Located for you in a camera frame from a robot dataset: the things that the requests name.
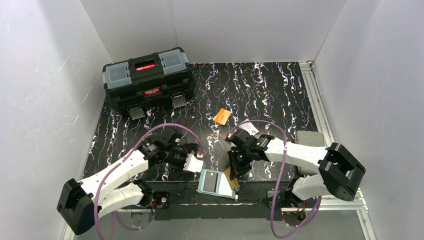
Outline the mint green card holder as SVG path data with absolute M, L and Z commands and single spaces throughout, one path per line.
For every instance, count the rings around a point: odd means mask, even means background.
M 236 199 L 236 188 L 232 188 L 224 172 L 202 169 L 197 192 L 211 196 Z

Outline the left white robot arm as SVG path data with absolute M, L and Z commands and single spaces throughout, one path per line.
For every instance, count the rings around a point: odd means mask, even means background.
M 188 143 L 173 129 L 152 134 L 105 169 L 82 180 L 68 180 L 62 188 L 57 211 L 75 235 L 86 233 L 103 216 L 125 207 L 167 209 L 170 194 L 152 189 L 133 178 L 161 163 L 177 170 L 198 173 L 203 166 L 200 143 Z

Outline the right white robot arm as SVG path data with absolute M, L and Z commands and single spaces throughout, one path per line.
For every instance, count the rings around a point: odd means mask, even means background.
M 225 141 L 232 145 L 227 152 L 231 180 L 249 172 L 253 161 L 281 162 L 313 172 L 310 176 L 294 178 L 280 195 L 282 201 L 299 203 L 332 195 L 351 202 L 366 173 L 365 167 L 336 142 L 328 147 L 307 146 L 267 134 L 255 137 L 244 129 L 227 134 Z

